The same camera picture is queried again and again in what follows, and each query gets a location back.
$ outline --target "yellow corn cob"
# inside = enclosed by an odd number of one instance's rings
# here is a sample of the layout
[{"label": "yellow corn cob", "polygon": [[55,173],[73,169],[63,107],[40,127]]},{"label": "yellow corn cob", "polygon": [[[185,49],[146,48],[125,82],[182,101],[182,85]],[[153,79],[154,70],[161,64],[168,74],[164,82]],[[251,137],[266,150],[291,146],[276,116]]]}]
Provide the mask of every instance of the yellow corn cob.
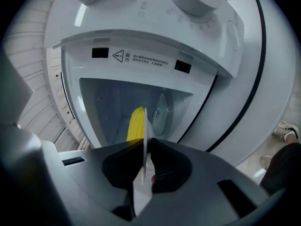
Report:
[{"label": "yellow corn cob", "polygon": [[127,141],[142,139],[144,136],[144,109],[139,107],[134,110],[131,116],[127,131]]}]

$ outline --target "warning label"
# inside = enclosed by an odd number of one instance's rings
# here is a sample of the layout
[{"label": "warning label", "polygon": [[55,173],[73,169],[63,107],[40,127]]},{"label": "warning label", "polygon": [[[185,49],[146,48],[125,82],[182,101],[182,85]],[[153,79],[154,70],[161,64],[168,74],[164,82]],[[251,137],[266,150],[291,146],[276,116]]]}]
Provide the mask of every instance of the warning label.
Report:
[{"label": "warning label", "polygon": [[168,69],[173,63],[175,63],[174,59],[165,57],[163,55],[155,54],[148,51],[136,50],[132,48],[114,48],[111,49],[112,54],[111,58],[113,61],[118,60],[117,63],[127,64],[127,63],[135,63],[135,64],[149,64],[150,66],[158,66]]},{"label": "warning label", "polygon": [[123,62],[123,54],[124,54],[124,50],[119,51],[116,54],[113,54],[113,57],[122,63]]},{"label": "warning label", "polygon": [[157,58],[152,58],[152,57],[141,56],[141,55],[133,55],[132,61],[157,65],[157,66],[160,66],[160,67],[162,67],[163,65],[168,65],[167,61],[160,60],[160,59],[157,59]]}]

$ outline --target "white wall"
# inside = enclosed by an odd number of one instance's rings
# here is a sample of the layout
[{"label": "white wall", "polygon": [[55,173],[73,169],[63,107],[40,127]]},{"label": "white wall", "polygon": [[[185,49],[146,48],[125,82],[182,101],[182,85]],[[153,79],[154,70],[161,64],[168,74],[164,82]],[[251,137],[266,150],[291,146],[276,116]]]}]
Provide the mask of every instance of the white wall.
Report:
[{"label": "white wall", "polygon": [[76,120],[73,118],[70,108],[68,106],[67,98],[64,93],[61,72],[61,48],[46,49],[46,60],[44,67],[47,67],[47,76],[49,88],[51,89],[50,96],[61,121],[65,125],[69,125],[68,131],[78,142],[84,138],[84,133],[81,131]]},{"label": "white wall", "polygon": [[[55,109],[45,78],[43,39],[53,1],[28,0],[16,14],[3,43],[12,64],[35,91],[19,121],[21,127],[55,143],[58,151],[76,150],[83,134],[77,130],[77,137],[70,131],[61,135],[65,125]],[[55,82],[64,112],[67,113],[69,108],[65,106],[63,91],[59,88],[62,85],[60,80]],[[72,114],[69,113],[67,118],[71,121]]]}]

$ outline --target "black trim line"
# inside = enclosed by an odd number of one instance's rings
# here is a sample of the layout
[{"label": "black trim line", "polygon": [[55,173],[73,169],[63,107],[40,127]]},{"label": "black trim line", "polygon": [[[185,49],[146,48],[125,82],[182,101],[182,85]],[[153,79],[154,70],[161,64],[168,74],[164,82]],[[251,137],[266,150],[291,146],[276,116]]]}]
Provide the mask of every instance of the black trim line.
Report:
[{"label": "black trim line", "polygon": [[62,79],[64,94],[65,94],[65,97],[66,97],[66,100],[67,100],[69,109],[70,109],[70,111],[71,111],[71,114],[72,114],[73,118],[75,119],[74,114],[73,114],[73,111],[72,111],[71,106],[70,106],[70,103],[69,103],[69,99],[68,99],[68,97],[67,97],[67,93],[66,93],[66,89],[65,89],[65,84],[64,84],[64,78],[63,78],[63,72],[61,72],[61,79]]},{"label": "black trim line", "polygon": [[240,120],[243,118],[245,115],[246,111],[248,110],[251,102],[253,101],[253,98],[256,94],[256,91],[258,89],[263,68],[264,68],[264,62],[265,62],[265,56],[266,56],[266,46],[267,46],[267,34],[266,34],[266,27],[265,27],[265,21],[264,21],[264,15],[263,15],[263,10],[261,7],[261,4],[259,0],[256,0],[258,11],[259,11],[259,17],[260,17],[260,22],[261,22],[261,37],[262,37],[262,42],[261,42],[261,56],[260,56],[260,61],[259,61],[259,67],[258,67],[258,72],[255,78],[254,85],[252,87],[252,90],[250,92],[250,95],[248,99],[246,100],[246,103],[240,113],[238,114],[237,118],[234,120],[234,122],[230,125],[230,127],[226,130],[226,132],[211,146],[209,147],[206,152],[211,152],[213,149],[215,149],[237,126],[237,124],[240,122]]},{"label": "black trim line", "polygon": [[198,115],[201,113],[203,107],[204,107],[205,104],[206,104],[207,99],[209,98],[209,96],[210,96],[210,94],[211,94],[211,91],[212,91],[212,89],[213,89],[213,87],[214,87],[214,85],[215,85],[215,82],[216,82],[216,80],[217,80],[217,77],[218,77],[218,75],[215,76],[215,78],[214,78],[214,80],[213,80],[213,83],[212,83],[212,85],[211,85],[211,88],[210,88],[210,90],[209,90],[209,92],[208,92],[208,94],[207,94],[207,96],[206,96],[206,99],[204,100],[204,102],[203,102],[203,104],[202,104],[200,110],[198,111],[196,117],[193,119],[193,121],[191,122],[190,126],[187,128],[187,130],[184,132],[183,136],[180,138],[180,140],[178,140],[177,143],[179,143],[179,142],[183,139],[183,137],[186,135],[187,131],[190,129],[190,127],[192,126],[192,124],[194,123],[194,121],[197,119]]}]

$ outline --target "white sneaker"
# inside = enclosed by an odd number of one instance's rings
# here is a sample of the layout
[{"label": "white sneaker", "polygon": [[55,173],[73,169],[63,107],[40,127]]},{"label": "white sneaker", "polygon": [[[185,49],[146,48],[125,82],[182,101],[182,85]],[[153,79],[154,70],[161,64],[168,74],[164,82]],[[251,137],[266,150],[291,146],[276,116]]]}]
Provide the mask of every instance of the white sneaker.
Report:
[{"label": "white sneaker", "polygon": [[262,156],[260,158],[261,167],[267,170],[269,168],[269,164],[271,163],[272,158],[273,158],[272,156],[268,156],[268,155]]},{"label": "white sneaker", "polygon": [[295,133],[295,135],[298,139],[298,137],[299,137],[298,127],[296,125],[288,124],[285,121],[280,121],[278,126],[274,130],[274,134],[276,136],[279,136],[280,138],[282,138],[285,141],[285,135],[292,131]]}]

